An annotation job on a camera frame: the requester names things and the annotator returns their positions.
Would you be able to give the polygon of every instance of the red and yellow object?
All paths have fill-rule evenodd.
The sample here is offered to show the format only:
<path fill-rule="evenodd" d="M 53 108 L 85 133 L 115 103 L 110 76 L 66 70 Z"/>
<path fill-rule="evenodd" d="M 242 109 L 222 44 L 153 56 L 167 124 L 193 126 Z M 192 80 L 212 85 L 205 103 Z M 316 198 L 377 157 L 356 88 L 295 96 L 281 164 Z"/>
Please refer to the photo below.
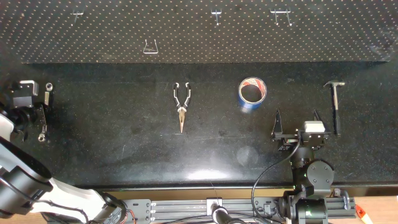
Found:
<path fill-rule="evenodd" d="M 373 224 L 371 218 L 368 214 L 366 214 L 365 210 L 363 210 L 359 205 L 355 205 L 356 214 L 365 224 Z"/>

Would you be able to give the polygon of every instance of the hammer head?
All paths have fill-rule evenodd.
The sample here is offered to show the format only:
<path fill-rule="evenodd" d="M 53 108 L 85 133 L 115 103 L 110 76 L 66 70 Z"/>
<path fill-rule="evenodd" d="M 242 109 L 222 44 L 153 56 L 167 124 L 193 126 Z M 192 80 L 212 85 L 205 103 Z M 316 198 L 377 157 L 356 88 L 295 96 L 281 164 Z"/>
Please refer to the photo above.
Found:
<path fill-rule="evenodd" d="M 328 81 L 326 84 L 324 84 L 324 86 L 329 85 L 329 84 L 331 84 L 332 87 L 335 87 L 335 86 L 343 86 L 346 83 L 345 82 L 339 82 L 337 80 L 332 80 L 332 81 Z"/>

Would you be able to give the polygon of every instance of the pegboard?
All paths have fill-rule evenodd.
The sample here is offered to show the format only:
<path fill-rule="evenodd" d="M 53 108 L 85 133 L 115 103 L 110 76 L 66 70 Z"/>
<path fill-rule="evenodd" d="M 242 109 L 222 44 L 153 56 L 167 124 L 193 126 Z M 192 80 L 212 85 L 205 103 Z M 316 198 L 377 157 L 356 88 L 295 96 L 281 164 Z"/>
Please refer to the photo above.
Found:
<path fill-rule="evenodd" d="M 23 63 L 385 61 L 398 2 L 2 0 L 0 41 Z M 290 11 L 275 14 L 271 11 Z M 211 12 L 218 11 L 219 24 Z M 73 12 L 83 12 L 76 18 Z M 148 48 L 157 54 L 143 52 Z"/>

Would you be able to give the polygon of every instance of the black table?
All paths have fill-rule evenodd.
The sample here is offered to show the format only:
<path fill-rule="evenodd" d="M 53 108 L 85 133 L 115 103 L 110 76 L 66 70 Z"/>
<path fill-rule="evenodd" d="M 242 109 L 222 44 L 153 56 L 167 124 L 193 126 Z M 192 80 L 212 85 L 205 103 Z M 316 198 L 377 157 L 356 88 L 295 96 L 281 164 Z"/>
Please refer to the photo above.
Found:
<path fill-rule="evenodd" d="M 335 185 L 398 184 L 397 64 L 364 62 L 217 64 L 37 64 L 52 82 L 49 141 L 40 128 L 16 142 L 68 184 L 95 189 L 247 187 L 286 156 L 270 141 L 276 109 L 286 133 L 312 120 L 317 109 L 333 130 L 330 87 L 338 89 L 342 137 L 329 139 L 317 158 L 335 168 Z M 267 85 L 261 107 L 243 113 L 238 85 L 246 77 Z M 190 82 L 191 105 L 180 134 L 172 99 L 175 82 Z M 185 88 L 181 88 L 181 98 Z M 263 187 L 291 186 L 288 163 Z"/>

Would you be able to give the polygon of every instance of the blue tape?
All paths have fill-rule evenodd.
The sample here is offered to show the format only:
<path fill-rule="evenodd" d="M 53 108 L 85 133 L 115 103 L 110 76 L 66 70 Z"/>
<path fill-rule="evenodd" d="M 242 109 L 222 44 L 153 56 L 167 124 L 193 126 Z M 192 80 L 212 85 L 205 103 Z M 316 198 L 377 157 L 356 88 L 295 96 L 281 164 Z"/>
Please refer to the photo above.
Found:
<path fill-rule="evenodd" d="M 261 99 L 257 102 L 251 102 L 243 98 L 242 96 L 242 88 L 247 86 L 247 85 L 254 85 L 256 86 L 260 92 L 261 92 Z M 258 108 L 261 103 L 264 101 L 264 99 L 267 96 L 267 87 L 264 81 L 262 81 L 260 78 L 256 77 L 249 77 L 245 78 L 241 84 L 239 85 L 239 102 L 242 107 L 247 108 L 247 109 L 256 109 Z"/>

